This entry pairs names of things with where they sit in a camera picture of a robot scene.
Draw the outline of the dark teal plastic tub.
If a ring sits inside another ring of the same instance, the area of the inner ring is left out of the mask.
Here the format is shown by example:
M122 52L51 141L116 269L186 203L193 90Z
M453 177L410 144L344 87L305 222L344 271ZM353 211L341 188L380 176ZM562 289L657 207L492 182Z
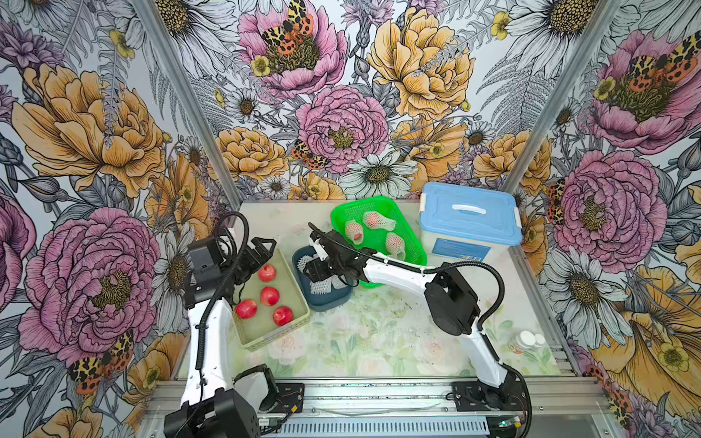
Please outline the dark teal plastic tub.
M314 258L317 258L317 256L311 246L304 246L303 248L297 250L292 256L293 274L296 277L302 295L307 301L309 307L314 311L323 312L341 306L347 302L352 295L352 287L349 285L348 288L333 289L332 293L327 295L310 295L310 279L305 274L299 273L297 269L297 262L299 258L304 255L314 256Z

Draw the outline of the blue lidded storage box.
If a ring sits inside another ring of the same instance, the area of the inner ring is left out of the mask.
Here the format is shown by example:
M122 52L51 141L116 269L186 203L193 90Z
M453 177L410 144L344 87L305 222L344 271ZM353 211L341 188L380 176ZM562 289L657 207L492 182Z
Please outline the blue lidded storage box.
M429 182L418 223L427 253L491 263L522 242L520 211L509 193Z

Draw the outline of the bright green plastic basket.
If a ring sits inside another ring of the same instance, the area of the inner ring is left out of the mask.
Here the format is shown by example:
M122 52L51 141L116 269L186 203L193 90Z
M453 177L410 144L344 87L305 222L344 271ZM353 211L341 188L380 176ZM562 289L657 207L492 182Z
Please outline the bright green plastic basket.
M387 230L370 230L363 222L363 215L368 212L377 212L384 217L395 221L393 233L399 235L405 242L405 262L409 264L425 266L427 264L427 254L412 230L412 227L403 216L399 205L394 200L385 196L376 196L363 200L348 202L337 206L330 214L330 222L334 230L341 235L355 248L372 248L387 255L386 236ZM355 221L363 228L363 242L354 244L352 240L345 237L345 227L348 222Z

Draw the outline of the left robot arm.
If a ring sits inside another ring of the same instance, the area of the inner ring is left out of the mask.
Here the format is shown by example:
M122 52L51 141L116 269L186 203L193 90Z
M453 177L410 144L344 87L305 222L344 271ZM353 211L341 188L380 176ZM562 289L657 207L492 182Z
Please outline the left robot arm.
M188 246L193 269L185 277L190 360L178 410L164 418L167 437L259 437L258 412L277 402L268 367L233 380L226 361L235 290L274 254L276 241L250 237L246 217L224 215L209 237Z

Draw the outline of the pale green perforated basket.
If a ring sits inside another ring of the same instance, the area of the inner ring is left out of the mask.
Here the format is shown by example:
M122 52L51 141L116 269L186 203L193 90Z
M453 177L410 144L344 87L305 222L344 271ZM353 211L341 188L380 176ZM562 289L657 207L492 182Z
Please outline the pale green perforated basket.
M255 314L250 319L241 319L237 312L232 312L235 332L242 347L248 350L257 350L302 327L310 319L310 308L302 295L294 271L279 248L275 249L269 263L277 271L275 278L270 282L264 282L258 274L254 274L241 293L242 301L252 300L256 303ZM273 306L263 303L260 295L265 287L275 288L279 292L278 303ZM292 312L292 320L282 326L274 321L275 310L280 307L287 307Z

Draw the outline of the bare red apple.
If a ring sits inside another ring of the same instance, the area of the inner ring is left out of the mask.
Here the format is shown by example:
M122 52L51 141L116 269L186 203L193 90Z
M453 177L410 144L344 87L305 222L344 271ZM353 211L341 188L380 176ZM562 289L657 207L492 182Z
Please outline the bare red apple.
M264 283L269 283L276 279L277 270L272 264L266 264L257 272L257 276L260 281Z
M273 322L278 327L283 327L295 319L294 312L287 306L280 306L273 311Z
M253 319L257 314L257 302L253 299L242 300L237 306L235 306L235 315L239 319Z
M260 303L264 306L273 307L280 301L280 293L276 288L265 287L259 295Z

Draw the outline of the white foam net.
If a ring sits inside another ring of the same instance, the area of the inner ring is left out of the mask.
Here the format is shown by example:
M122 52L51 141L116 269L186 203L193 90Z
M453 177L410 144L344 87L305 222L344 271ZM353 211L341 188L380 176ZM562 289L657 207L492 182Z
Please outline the white foam net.
M334 289L343 289L343 288L348 288L348 285L344 282L344 280L338 276L333 276L332 277L332 287Z

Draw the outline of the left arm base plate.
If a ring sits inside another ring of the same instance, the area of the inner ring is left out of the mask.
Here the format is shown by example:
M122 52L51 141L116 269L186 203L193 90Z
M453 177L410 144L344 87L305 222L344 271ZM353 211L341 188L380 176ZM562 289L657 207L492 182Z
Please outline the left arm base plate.
M275 396L267 396L257 410L259 414L300 414L303 410L304 383L278 383Z

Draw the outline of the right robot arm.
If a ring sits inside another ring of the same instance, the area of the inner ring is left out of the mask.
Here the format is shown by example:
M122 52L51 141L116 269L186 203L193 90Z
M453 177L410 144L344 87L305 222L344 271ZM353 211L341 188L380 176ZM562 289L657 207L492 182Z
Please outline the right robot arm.
M310 245L317 257L304 268L312 282L332 276L342 280L378 283L424 297L434 324L448 335L467 343L467 357L476 372L476 390L466 398L490 410L507 410L516 403L523 412L532 410L529 388L523 375L497 354L484 324L503 303L505 282L495 268L478 261L445 263L438 268L396 260L378 251L356 249L337 231L324 232L309 224ZM460 268L480 268L494 277L498 295L491 307L481 311L478 295Z

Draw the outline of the netted apple in basket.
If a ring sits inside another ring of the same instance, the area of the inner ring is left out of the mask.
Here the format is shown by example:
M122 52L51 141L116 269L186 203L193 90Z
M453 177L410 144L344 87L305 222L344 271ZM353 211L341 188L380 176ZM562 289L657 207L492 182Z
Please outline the netted apple in basket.
M404 261L406 257L405 241L396 233L390 232L385 238L387 254L393 258Z
M344 233L345 237L356 246L359 246L363 242L363 226L355 220L350 220L345 224Z

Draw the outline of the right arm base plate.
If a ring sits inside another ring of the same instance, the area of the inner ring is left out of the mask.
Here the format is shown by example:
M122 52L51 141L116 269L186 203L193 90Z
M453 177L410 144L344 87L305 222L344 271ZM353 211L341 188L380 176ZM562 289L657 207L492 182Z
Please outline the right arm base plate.
M458 412L521 412L529 401L523 385L509 381L498 388L481 381L453 381L451 394Z

